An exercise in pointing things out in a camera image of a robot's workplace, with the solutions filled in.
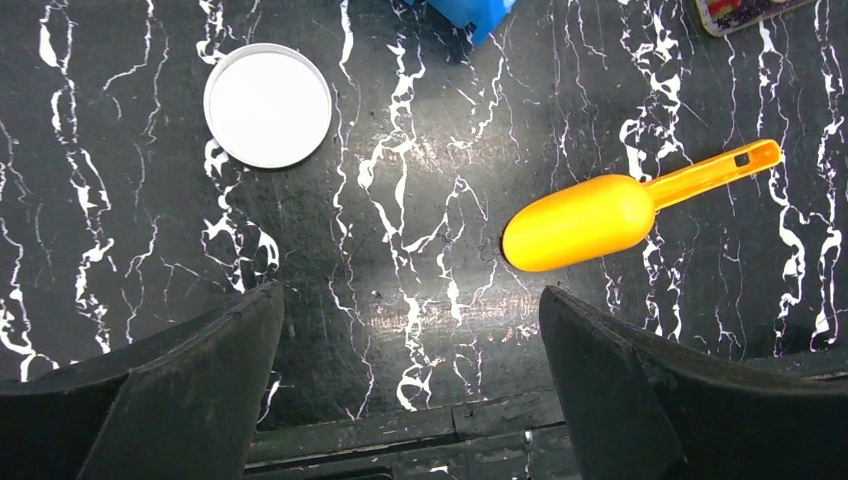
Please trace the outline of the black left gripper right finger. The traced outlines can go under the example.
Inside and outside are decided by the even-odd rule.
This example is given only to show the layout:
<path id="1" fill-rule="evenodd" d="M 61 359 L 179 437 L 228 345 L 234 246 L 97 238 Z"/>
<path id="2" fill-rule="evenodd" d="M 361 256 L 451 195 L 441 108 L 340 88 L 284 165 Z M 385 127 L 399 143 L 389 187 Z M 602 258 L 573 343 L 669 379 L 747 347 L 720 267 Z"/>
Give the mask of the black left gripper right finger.
<path id="1" fill-rule="evenodd" d="M 539 326 L 585 479 L 843 479 L 847 352 L 731 361 L 553 286 Z"/>

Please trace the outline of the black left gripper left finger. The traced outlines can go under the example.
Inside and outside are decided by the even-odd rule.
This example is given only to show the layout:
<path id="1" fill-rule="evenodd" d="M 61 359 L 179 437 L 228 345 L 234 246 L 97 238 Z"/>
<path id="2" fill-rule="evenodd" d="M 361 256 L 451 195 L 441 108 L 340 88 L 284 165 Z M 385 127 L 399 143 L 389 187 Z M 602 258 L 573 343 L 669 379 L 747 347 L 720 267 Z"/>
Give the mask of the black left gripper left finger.
<path id="1" fill-rule="evenodd" d="M 5 479 L 238 479 L 284 322 L 258 286 L 114 352 L 1 385 Z"/>

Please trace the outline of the orange plastic scoop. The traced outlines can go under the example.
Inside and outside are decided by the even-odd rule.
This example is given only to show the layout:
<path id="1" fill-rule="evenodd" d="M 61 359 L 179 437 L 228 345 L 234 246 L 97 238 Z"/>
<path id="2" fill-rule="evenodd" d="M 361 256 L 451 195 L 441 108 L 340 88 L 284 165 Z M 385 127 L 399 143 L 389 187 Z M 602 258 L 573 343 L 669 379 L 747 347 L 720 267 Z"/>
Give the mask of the orange plastic scoop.
<path id="1" fill-rule="evenodd" d="M 638 245 L 657 213 L 692 197 L 777 166 L 778 143 L 762 139 L 640 182 L 601 175 L 549 194 L 506 225 L 502 252 L 525 272 L 547 272 Z"/>

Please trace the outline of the blue plastic candy bin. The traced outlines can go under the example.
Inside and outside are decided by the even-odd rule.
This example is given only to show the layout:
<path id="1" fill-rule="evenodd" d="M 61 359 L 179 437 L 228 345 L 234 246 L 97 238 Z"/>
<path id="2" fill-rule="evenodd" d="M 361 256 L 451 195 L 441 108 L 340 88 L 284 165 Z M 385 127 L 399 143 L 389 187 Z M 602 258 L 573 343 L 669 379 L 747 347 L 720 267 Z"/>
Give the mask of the blue plastic candy bin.
<path id="1" fill-rule="evenodd" d="M 475 47 L 487 42 L 515 3 L 515 0 L 404 1 L 432 32 L 444 38 L 457 34 Z"/>

